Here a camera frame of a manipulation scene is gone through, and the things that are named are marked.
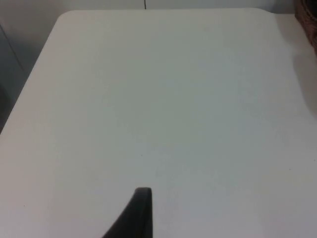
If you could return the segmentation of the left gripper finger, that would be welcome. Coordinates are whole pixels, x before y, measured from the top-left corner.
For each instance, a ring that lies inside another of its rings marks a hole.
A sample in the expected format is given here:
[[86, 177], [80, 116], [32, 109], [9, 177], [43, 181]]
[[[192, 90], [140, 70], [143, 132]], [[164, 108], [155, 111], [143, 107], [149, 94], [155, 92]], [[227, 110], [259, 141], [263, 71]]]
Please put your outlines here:
[[153, 202], [149, 187], [135, 189], [130, 201], [103, 238], [152, 238]]

